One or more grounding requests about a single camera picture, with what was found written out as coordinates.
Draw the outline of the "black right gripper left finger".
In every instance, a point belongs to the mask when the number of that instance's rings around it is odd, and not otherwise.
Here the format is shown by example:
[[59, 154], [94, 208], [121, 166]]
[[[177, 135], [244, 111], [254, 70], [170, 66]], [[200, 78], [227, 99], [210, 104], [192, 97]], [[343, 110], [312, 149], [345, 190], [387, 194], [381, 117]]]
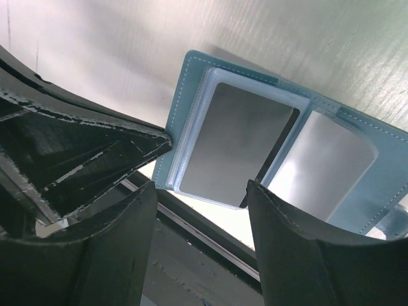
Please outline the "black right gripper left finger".
[[49, 237], [1, 239], [2, 305], [139, 305], [157, 214], [147, 182]]

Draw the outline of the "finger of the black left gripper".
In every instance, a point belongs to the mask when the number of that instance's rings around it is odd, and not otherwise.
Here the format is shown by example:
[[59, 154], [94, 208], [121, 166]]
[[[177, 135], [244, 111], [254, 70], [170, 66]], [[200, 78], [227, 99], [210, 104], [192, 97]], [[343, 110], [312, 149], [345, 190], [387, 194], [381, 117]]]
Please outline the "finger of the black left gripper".
[[31, 237], [169, 152], [159, 128], [97, 120], [1, 90], [1, 233]]
[[45, 81], [3, 47], [1, 48], [1, 77], [6, 79], [3, 81], [6, 88], [58, 112], [115, 123], [125, 120], [159, 132], [164, 131], [159, 126], [116, 112]]

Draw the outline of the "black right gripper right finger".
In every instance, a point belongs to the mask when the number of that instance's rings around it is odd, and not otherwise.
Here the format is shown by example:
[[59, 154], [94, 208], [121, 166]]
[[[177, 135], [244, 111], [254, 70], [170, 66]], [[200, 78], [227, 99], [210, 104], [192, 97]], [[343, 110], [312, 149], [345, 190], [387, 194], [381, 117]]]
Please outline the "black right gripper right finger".
[[406, 305], [407, 239], [332, 226], [256, 181], [247, 200], [266, 305]]

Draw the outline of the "blue leather card holder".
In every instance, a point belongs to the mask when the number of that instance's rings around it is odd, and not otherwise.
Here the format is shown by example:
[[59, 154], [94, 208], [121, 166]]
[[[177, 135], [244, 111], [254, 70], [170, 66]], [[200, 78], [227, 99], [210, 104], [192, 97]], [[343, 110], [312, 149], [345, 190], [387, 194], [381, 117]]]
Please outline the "blue leather card holder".
[[[165, 130], [173, 140], [155, 165], [160, 189], [179, 191], [219, 83], [300, 111], [255, 180], [284, 201], [334, 226], [364, 235], [407, 195], [407, 133], [279, 76], [192, 50], [182, 65]], [[244, 207], [247, 208], [246, 193]]]

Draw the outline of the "silver credit card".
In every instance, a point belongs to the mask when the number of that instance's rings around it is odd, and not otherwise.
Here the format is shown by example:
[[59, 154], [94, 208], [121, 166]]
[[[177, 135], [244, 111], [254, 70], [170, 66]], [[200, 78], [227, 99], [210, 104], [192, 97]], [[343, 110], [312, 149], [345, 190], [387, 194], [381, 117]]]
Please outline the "silver credit card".
[[188, 195], [244, 207], [245, 187], [281, 145], [300, 111], [219, 83], [178, 187]]

